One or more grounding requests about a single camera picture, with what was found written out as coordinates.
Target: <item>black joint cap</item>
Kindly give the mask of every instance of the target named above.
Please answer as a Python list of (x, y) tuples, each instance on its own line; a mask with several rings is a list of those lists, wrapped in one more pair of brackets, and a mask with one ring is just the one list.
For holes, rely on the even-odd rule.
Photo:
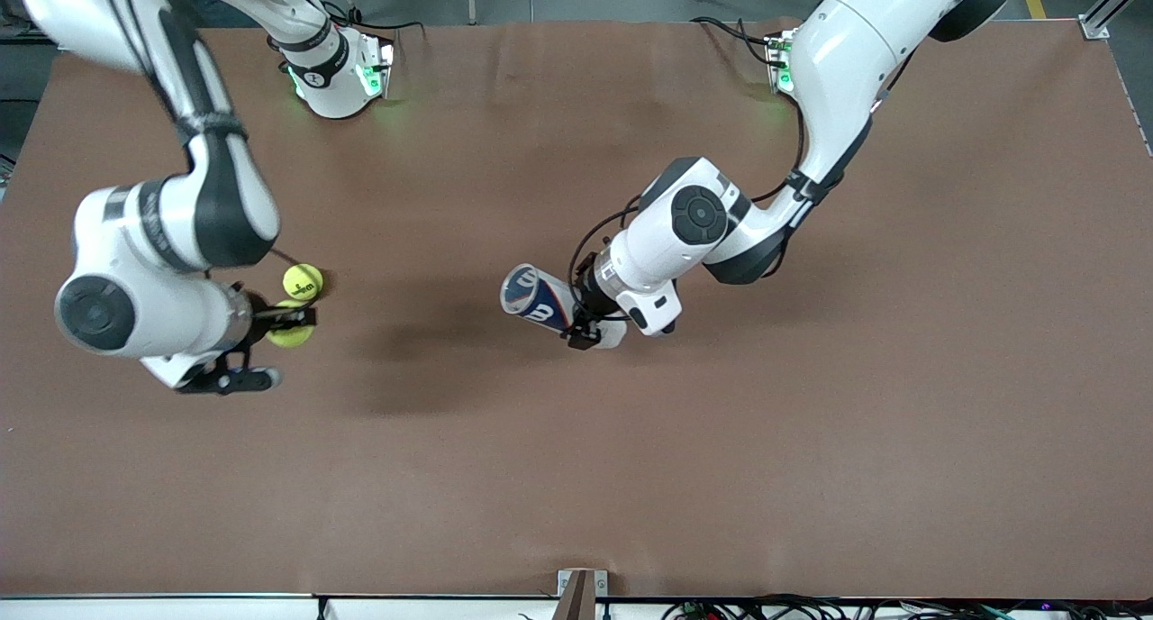
[(128, 293), (100, 275), (82, 275), (66, 283), (56, 316), (69, 337), (105, 353), (123, 348), (136, 328), (136, 308)]
[(688, 245), (707, 245), (724, 237), (729, 217), (716, 194), (699, 184), (680, 188), (672, 197), (672, 233)]

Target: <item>black cable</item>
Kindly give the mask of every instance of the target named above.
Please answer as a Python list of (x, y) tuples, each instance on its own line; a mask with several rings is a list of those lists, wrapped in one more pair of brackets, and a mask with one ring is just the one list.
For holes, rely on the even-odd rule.
[(296, 266), (296, 264), (301, 263), (300, 259), (293, 258), (292, 255), (285, 254), (284, 250), (280, 250), (276, 245), (269, 248), (269, 254), (276, 255), (277, 258), (284, 259), (284, 262), (292, 264), (292, 266)]
[[(748, 53), (753, 55), (754, 59), (764, 63), (766, 66), (771, 66), (774, 68), (787, 68), (789, 66), (784, 61), (775, 61), (767, 56), (761, 56), (758, 54), (756, 50), (753, 47), (753, 41), (749, 40), (748, 35), (745, 32), (745, 22), (737, 18), (737, 29), (740, 30), (740, 38), (745, 41), (745, 47), (748, 48)], [(761, 45), (764, 45), (764, 39), (761, 39)]]
[(148, 80), (149, 86), (152, 86), (153, 93), (156, 93), (157, 98), (160, 100), (160, 106), (164, 107), (165, 114), (168, 115), (169, 120), (176, 122), (175, 108), (172, 105), (172, 100), (168, 99), (168, 94), (165, 93), (164, 86), (160, 85), (160, 80), (156, 74), (156, 66), (152, 65), (152, 55), (148, 46), (148, 40), (144, 37), (144, 30), (141, 29), (140, 20), (136, 17), (136, 6), (133, 0), (125, 0), (125, 2), (128, 7), (128, 15), (131, 17), (133, 24), (136, 28), (136, 36), (140, 37), (141, 47), (144, 48), (143, 51), (136, 48), (136, 43), (129, 33), (128, 23), (123, 14), (121, 14), (116, 0), (108, 0), (108, 5), (112, 6), (112, 14), (116, 20), (116, 24), (120, 27), (120, 32), (125, 36), (125, 43), (128, 44), (128, 48), (131, 51), (133, 58), (135, 58), (137, 66), (140, 66), (141, 71), (144, 74), (144, 78)]
[[(708, 24), (708, 25), (716, 25), (722, 31), (724, 31), (724, 33), (726, 33), (726, 35), (729, 35), (729, 36), (731, 36), (733, 38), (737, 38), (737, 39), (740, 39), (740, 40), (745, 41), (745, 46), (746, 46), (746, 48), (748, 48), (748, 53), (752, 54), (753, 58), (756, 59), (758, 61), (760, 61), (761, 63), (764, 63), (766, 66), (773, 66), (774, 68), (784, 68), (785, 67), (784, 62), (782, 62), (782, 61), (775, 61), (775, 60), (769, 59), (767, 56), (761, 56), (756, 52), (756, 50), (753, 48), (753, 44), (754, 43), (758, 44), (758, 45), (764, 45), (764, 38), (755, 39), (755, 38), (751, 37), (751, 36), (748, 36), (748, 32), (745, 31), (745, 22), (741, 18), (737, 18), (737, 29), (736, 30), (732, 29), (732, 28), (730, 28), (729, 25), (724, 24), (723, 22), (721, 22), (721, 21), (711, 17), (711, 16), (698, 16), (696, 18), (693, 18), (689, 22), (691, 23), (704, 23), (704, 24)], [(766, 36), (767, 37), (771, 37), (774, 33), (766, 35)]]
[[(792, 103), (793, 107), (797, 111), (797, 156), (796, 159), (793, 160), (793, 168), (796, 169), (797, 167), (800, 167), (800, 161), (801, 159), (804, 159), (805, 156), (805, 115), (801, 113), (800, 106), (797, 105), (793, 98), (785, 94), (785, 99)], [(789, 188), (787, 177), (786, 180), (781, 181), (781, 184), (776, 186), (774, 189), (770, 189), (766, 194), (762, 194), (762, 196), (752, 198), (752, 202), (753, 204), (760, 204), (760, 202), (766, 201), (766, 198), (777, 196), (777, 194), (779, 194), (781, 190), (784, 188)]]
[[(726, 35), (729, 35), (729, 36), (731, 36), (733, 38), (749, 40), (748, 35), (743, 35), (743, 33), (740, 33), (739, 30), (734, 30), (734, 29), (730, 28), (728, 24), (725, 24), (723, 21), (719, 21), (719, 20), (714, 18), (711, 16), (698, 16), (695, 18), (689, 20), (688, 22), (689, 23), (704, 23), (707, 25), (714, 25), (716, 28), (719, 28), (722, 31), (724, 31), (724, 33), (726, 33)], [(760, 39), (754, 39), (751, 43), (758, 43), (758, 44), (762, 44), (762, 45), (764, 44), (764, 41), (760, 40)]]
[(628, 204), (625, 204), (625, 209), (620, 211), (620, 229), (625, 229), (625, 213), (630, 210), (638, 201), (641, 201), (640, 194), (630, 198)]
[[(784, 258), (784, 254), (782, 251), (781, 258), (777, 259), (778, 267), (779, 267), (779, 264), (781, 264), (781, 259), (783, 259), (783, 258)], [(776, 270), (768, 272), (766, 274), (766, 278), (768, 278), (768, 275), (773, 275), (773, 272), (775, 272), (775, 271)], [(781, 604), (781, 603), (778, 603), (777, 600), (773, 600), (773, 602), (769, 602), (767, 604), (775, 605), (775, 604)], [(809, 620), (817, 620), (816, 615), (813, 615), (812, 611), (809, 611), (808, 608), (806, 608), (804, 606), (794, 605), (794, 604), (785, 604), (785, 610), (778, 612), (776, 615), (774, 615), (769, 620), (779, 620), (781, 618), (787, 615), (789, 613), (791, 613), (793, 611), (799, 611), (799, 612), (804, 613), (804, 615), (807, 615)]]
[(894, 73), (892, 78), (889, 81), (889, 86), (886, 88), (886, 93), (888, 93), (888, 91), (891, 91), (892, 86), (897, 85), (897, 81), (900, 78), (900, 75), (905, 74), (905, 69), (909, 67), (909, 62), (913, 59), (914, 54), (917, 54), (918, 50), (919, 48), (913, 48), (913, 51), (909, 53), (909, 56), (905, 58), (905, 61), (900, 63), (900, 68), (898, 68), (897, 71)]
[(631, 320), (628, 316), (596, 316), (596, 315), (594, 315), (594, 312), (590, 312), (590, 311), (588, 311), (587, 308), (585, 308), (585, 303), (581, 303), (581, 301), (580, 301), (580, 294), (576, 293), (576, 285), (573, 283), (573, 281), (574, 281), (573, 280), (573, 278), (574, 278), (573, 277), (573, 272), (576, 271), (576, 262), (579, 262), (579, 259), (580, 259), (581, 250), (585, 250), (586, 243), (588, 243), (589, 239), (593, 239), (594, 234), (600, 233), (600, 230), (602, 229), (602, 227), (604, 227), (606, 225), (610, 225), (610, 222), (617, 221), (618, 217), (624, 218), (624, 217), (626, 217), (626, 214), (634, 213), (636, 210), (638, 210), (638, 207), (635, 205), (630, 205), (626, 209), (620, 210), (618, 213), (612, 213), (612, 214), (610, 214), (610, 217), (605, 217), (604, 219), (602, 219), (602, 221), (598, 222), (598, 225), (593, 226), (593, 229), (588, 230), (588, 233), (585, 234), (585, 237), (581, 237), (580, 243), (578, 243), (578, 245), (576, 245), (576, 250), (573, 251), (572, 259), (568, 259), (568, 274), (567, 274), (568, 279), (566, 279), (566, 282), (568, 282), (568, 293), (570, 293), (570, 295), (572, 295), (573, 303), (576, 303), (576, 308), (582, 309), (582, 311), (585, 311), (586, 315), (594, 317), (594, 319), (597, 319), (597, 320)]
[[(329, 2), (326, 0), (322, 0), (321, 5), (314, 3), (312, 0), (304, 0), (304, 2), (308, 2), (309, 5), (312, 5), (314, 8), (319, 9), (321, 13), (323, 13), (326, 17), (332, 18), (338, 24), (345, 25), (345, 27), (348, 27), (348, 25), (360, 25), (362, 28), (371, 28), (374, 30), (401, 30), (404, 28), (412, 28), (413, 25), (420, 25), (421, 28), (424, 27), (424, 23), (421, 23), (420, 21), (409, 21), (407, 23), (399, 23), (397, 25), (375, 25), (375, 24), (371, 24), (371, 23), (364, 23), (363, 21), (355, 21), (355, 20), (351, 18), (347, 12), (345, 12), (344, 9), (337, 7), (334, 3)], [(329, 6), (332, 6), (332, 7), (337, 8), (338, 14), (333, 14), (332, 12), (330, 12), (329, 10)]]
[[(782, 258), (783, 257), (784, 257), (784, 248), (782, 248)], [(776, 270), (770, 271), (769, 274), (764, 275), (764, 278), (768, 278), (768, 275), (773, 275), (773, 272), (776, 272)], [(815, 608), (815, 611), (820, 613), (822, 620), (838, 620), (835, 615), (832, 615), (832, 613), (830, 613), (829, 611), (826, 610), (827, 606), (831, 606), (832, 608), (836, 608), (837, 613), (839, 614), (839, 617), (841, 617), (839, 620), (849, 620), (849, 617), (845, 615), (844, 608), (841, 608), (835, 603), (830, 603), (828, 600), (822, 600), (820, 598), (814, 598), (814, 597), (798, 596), (798, 595), (793, 595), (793, 593), (782, 593), (782, 595), (775, 596), (775, 598), (777, 600), (787, 602), (787, 603), (791, 603), (791, 604), (796, 604), (798, 606), (807, 606), (807, 607)]]
[(1110, 608), (1111, 608), (1111, 611), (1114, 613), (1116, 613), (1117, 615), (1120, 615), (1122, 618), (1124, 618), (1125, 615), (1128, 615), (1129, 618), (1132, 618), (1132, 620), (1144, 620), (1144, 618), (1141, 618), (1140, 613), (1137, 613), (1136, 611), (1133, 611), (1129, 606), (1125, 606), (1123, 604), (1116, 603), (1116, 600), (1114, 600), (1110, 604)]

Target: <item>wire bundle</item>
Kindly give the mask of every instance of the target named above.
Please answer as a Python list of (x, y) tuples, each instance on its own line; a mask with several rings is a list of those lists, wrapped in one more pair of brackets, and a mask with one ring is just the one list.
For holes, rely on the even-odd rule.
[[(770, 595), (738, 602), (694, 599), (678, 603), (665, 610), (662, 620), (850, 620), (844, 606), (856, 606), (852, 620), (876, 620), (882, 608), (905, 612), (898, 620), (1013, 620), (1018, 608), (1063, 611), (1070, 620), (1141, 620), (1139, 610), (1148, 606), (1145, 600), (1132, 606), (1111, 602), (1103, 610), (1095, 604), (1078, 605), (1067, 600), (1020, 600), (1005, 608), (995, 608), (977, 602), (942, 604), (921, 599), (849, 600), (844, 598), (814, 598), (797, 595)], [(778, 608), (767, 615), (766, 607)]]
[(362, 28), (371, 28), (376, 30), (400, 30), (402, 28), (410, 28), (413, 25), (420, 25), (421, 28), (424, 27), (424, 23), (421, 23), (420, 21), (409, 21), (407, 23), (399, 23), (395, 25), (376, 25), (371, 23), (366, 23), (359, 18), (353, 18), (349, 15), (349, 13), (345, 12), (344, 9), (337, 7), (334, 3), (329, 2), (326, 0), (322, 0), (321, 5), (317, 5), (315, 0), (304, 0), (304, 1), (319, 9), (325, 16), (336, 21), (337, 24), (344, 27), (360, 25)]

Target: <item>table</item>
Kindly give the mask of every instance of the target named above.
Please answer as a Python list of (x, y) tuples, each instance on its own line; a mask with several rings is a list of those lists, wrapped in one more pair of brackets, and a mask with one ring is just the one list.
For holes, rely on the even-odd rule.
[(182, 171), (142, 80), (61, 58), (0, 205), (0, 592), (1147, 596), (1153, 164), (1075, 21), (926, 43), (783, 270), (693, 272), (675, 337), (503, 315), (675, 157), (786, 173), (794, 113), (718, 36), (405, 31), (392, 100), (329, 122), (208, 32), (279, 245), (337, 275), (226, 399), (53, 324), (81, 197)]

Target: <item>green led light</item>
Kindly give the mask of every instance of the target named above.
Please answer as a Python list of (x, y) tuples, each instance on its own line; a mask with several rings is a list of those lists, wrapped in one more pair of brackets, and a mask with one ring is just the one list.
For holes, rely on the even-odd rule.
[(296, 89), (296, 97), (304, 99), (304, 91), (300, 89), (300, 81), (296, 78), (296, 73), (293, 71), (292, 66), (288, 67), (288, 77), (292, 77), (292, 85)]
[(380, 94), (380, 74), (378, 70), (369, 66), (368, 68), (357, 63), (356, 66), (357, 75), (361, 81), (361, 85), (364, 86), (364, 93), (369, 97), (376, 97)]

